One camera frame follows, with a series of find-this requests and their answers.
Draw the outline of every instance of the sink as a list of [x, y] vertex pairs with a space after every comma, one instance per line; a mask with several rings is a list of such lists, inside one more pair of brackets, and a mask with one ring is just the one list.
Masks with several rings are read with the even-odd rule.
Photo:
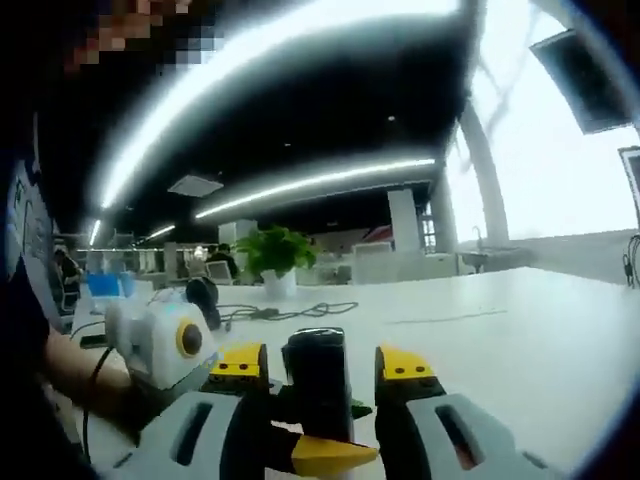
[[487, 263], [489, 253], [486, 251], [474, 251], [474, 252], [462, 252], [460, 254], [462, 262], [465, 265], [475, 268], [476, 273], [480, 273], [480, 270]]
[[521, 252], [522, 249], [518, 247], [483, 247], [460, 252], [459, 255], [465, 265], [473, 267], [476, 273], [480, 273], [481, 270], [486, 272], [510, 268], [508, 259], [516, 256], [513, 254]]

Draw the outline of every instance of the white pot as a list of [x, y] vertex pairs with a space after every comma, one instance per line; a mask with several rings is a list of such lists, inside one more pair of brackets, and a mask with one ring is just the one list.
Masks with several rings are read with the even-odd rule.
[[275, 270], [265, 270], [262, 272], [262, 279], [267, 298], [271, 300], [282, 300], [296, 294], [295, 268], [289, 270], [282, 278], [277, 277]]

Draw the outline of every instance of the green plant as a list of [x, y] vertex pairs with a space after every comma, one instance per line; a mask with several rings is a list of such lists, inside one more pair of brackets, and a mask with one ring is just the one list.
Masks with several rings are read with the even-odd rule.
[[282, 278], [294, 267], [311, 268], [316, 263], [316, 252], [309, 241], [283, 227], [252, 231], [238, 240], [236, 251], [247, 254], [247, 270], [256, 276], [274, 270]]

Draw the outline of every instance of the faucet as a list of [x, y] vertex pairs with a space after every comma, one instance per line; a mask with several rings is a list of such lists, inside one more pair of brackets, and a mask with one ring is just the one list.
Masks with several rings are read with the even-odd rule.
[[482, 233], [480, 233], [480, 227], [478, 227], [477, 225], [474, 225], [474, 227], [472, 228], [472, 231], [478, 234], [478, 240], [476, 241], [476, 248], [478, 249], [479, 252], [481, 252], [484, 249], [484, 245], [482, 243]]

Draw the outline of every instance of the wire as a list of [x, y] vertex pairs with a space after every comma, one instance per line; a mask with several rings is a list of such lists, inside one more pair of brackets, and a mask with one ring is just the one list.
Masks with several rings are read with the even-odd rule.
[[[178, 291], [177, 287], [170, 287], [168, 289], [162, 289], [156, 291], [156, 293], [151, 297], [151, 300], [147, 302], [147, 306], [151, 305], [153, 302], [168, 302], [174, 293]], [[158, 298], [161, 293], [165, 293], [164, 298]]]
[[268, 320], [272, 322], [289, 320], [295, 317], [321, 318], [327, 315], [341, 315], [358, 307], [358, 302], [345, 303], [318, 303], [311, 308], [299, 312], [281, 313], [276, 308], [260, 309], [254, 305], [218, 305], [218, 309], [235, 308], [236, 310], [226, 315], [220, 315], [221, 320], [226, 321], [247, 321], [247, 320]]
[[73, 337], [75, 337], [75, 336], [76, 336], [80, 331], [82, 331], [83, 329], [88, 328], [88, 327], [93, 327], [94, 325], [104, 325], [104, 320], [100, 320], [99, 322], [91, 322], [91, 323], [87, 323], [87, 324], [85, 324], [85, 325], [82, 325], [82, 326], [80, 326], [80, 327], [76, 328], [76, 329], [71, 333], [71, 335], [69, 336], [69, 339], [70, 339], [70, 340], [73, 340]]
[[635, 234], [629, 239], [627, 253], [622, 255], [624, 274], [627, 277], [627, 285], [631, 288], [640, 287], [640, 276], [636, 262], [638, 248], [640, 248], [640, 234]]
[[104, 351], [104, 353], [100, 357], [100, 360], [98, 360], [98, 363], [96, 364], [96, 368], [93, 369], [93, 373], [91, 374], [91, 377], [89, 377], [89, 385], [87, 386], [87, 398], [85, 399], [84, 411], [82, 414], [82, 448], [84, 449], [84, 454], [87, 457], [87, 461], [89, 463], [91, 463], [91, 455], [89, 454], [89, 441], [88, 441], [89, 402], [91, 400], [91, 393], [98, 379], [98, 373], [100, 373], [100, 369], [104, 365], [104, 362], [107, 360], [107, 357], [109, 356], [112, 350], [113, 350], [113, 347], [108, 347]]

